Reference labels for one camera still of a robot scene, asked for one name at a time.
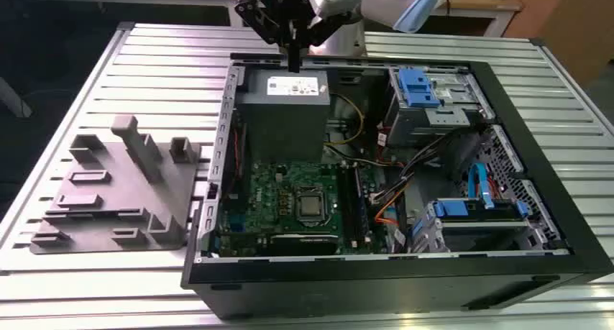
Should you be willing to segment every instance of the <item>blue plastic clip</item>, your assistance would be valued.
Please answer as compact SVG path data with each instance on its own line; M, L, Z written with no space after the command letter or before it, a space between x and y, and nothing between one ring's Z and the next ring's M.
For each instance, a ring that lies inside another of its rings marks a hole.
M443 205L444 214L447 216L468 216L467 205L464 201L459 199L448 199L439 201Z
M424 71L414 68L399 69L399 84L403 88L404 100L410 107L439 107L440 103L431 92L431 81Z
M482 196L482 201L484 203L484 208L491 209L495 207L492 203L492 198L490 196L490 186L488 186L488 177L486 176L486 165L482 162L472 164L468 169L468 190L467 195L470 198L476 197L476 182L475 174L478 175L479 180L479 194Z
M527 218L530 214L528 204L526 202L516 201L516 208L518 208L518 212L520 213L520 217L523 219Z

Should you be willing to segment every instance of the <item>white table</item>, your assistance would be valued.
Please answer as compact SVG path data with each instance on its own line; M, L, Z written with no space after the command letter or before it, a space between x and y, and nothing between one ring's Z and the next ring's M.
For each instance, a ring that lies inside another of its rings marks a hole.
M486 61L516 105L571 197L614 255L614 137L582 90L546 49L526 40L367 33L379 58ZM156 142L184 136L204 149L215 132L231 52L275 52L249 29L123 24L0 223L1 329L225 326L244 329L608 329L612 276L552 290L500 311L375 314L224 323L179 287L184 250L73 255L29 253L61 178L75 134L108 132L115 114L135 113ZM204 195L197 182L195 195Z

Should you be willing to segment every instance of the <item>motherboard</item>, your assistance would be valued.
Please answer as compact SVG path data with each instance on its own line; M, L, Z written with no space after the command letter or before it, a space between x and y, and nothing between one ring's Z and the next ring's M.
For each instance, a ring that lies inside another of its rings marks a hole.
M331 255L378 249L365 207L359 208L365 197L355 199L356 192L367 194L373 188L369 168L252 164L248 192L233 195L247 199L224 211L220 255L257 256L271 250L276 255L285 250L288 255Z

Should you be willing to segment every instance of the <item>red wire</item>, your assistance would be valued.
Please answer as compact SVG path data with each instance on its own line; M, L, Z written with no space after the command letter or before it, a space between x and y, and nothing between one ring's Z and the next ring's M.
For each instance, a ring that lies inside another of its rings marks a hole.
M228 194L231 193L232 191L232 188L233 188L233 182L236 179L239 179L239 134L237 134L237 129L235 128L233 129L233 177L232 177L232 180L229 181L229 185L228 185L228 189L225 190L225 192L223 193L221 195L221 199L224 199L225 197L228 197Z
M239 176L239 134L236 127L233 128L233 168L233 176L236 178Z

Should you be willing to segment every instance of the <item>chip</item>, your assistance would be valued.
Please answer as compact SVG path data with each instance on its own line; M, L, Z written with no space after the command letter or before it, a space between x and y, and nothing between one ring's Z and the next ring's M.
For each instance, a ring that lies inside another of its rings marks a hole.
M300 197L300 216L321 216L319 197L303 196Z

